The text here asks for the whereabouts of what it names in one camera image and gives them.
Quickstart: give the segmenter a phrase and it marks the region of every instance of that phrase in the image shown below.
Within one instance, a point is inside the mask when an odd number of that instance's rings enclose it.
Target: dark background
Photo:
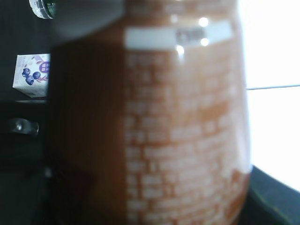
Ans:
[[[38,18],[28,0],[0,0],[0,101],[33,100],[12,88],[16,57],[49,53],[50,34],[50,20]]]

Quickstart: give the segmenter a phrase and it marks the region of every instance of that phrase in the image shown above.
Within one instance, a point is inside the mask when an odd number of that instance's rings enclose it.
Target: milk carton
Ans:
[[[13,88],[31,97],[45,97],[50,69],[50,54],[18,55]]]

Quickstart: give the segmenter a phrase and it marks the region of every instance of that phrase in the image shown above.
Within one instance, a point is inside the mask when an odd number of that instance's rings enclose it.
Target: jar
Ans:
[[[63,37],[85,30],[51,58],[45,146],[61,224],[237,224],[251,163],[236,4],[98,0],[80,8],[90,17],[56,20]]]
[[[55,0],[29,0],[34,14],[42,19],[53,19],[55,17]]]

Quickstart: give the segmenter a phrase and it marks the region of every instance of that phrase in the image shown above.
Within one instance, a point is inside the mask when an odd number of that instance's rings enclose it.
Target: blueberry illustration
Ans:
[[[34,72],[32,76],[36,80],[36,79],[41,77],[41,73],[40,72]]]
[[[34,83],[34,78],[33,78],[33,76],[28,76],[28,77],[25,79],[25,81],[26,81],[26,83],[27,83],[28,85],[33,85],[33,83]]]
[[[29,74],[30,74],[30,69],[28,68],[23,69],[23,73],[22,73],[23,77],[28,77]]]

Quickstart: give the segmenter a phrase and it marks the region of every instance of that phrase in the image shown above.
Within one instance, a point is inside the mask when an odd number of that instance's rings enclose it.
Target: bright light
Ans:
[[[200,44],[202,46],[208,46],[210,44],[210,41],[207,38],[202,38]]]
[[[177,22],[178,22],[178,16],[177,16],[177,15],[174,15],[174,14],[171,15],[171,18],[170,18],[170,19],[171,19],[171,22],[172,22],[172,23],[177,23]]]
[[[209,23],[209,21],[208,21],[208,18],[206,18],[206,17],[202,17],[199,19],[199,25],[201,27],[207,27],[208,23]]]
[[[178,52],[179,56],[182,56],[184,54],[184,48],[181,45],[176,46],[176,51]]]

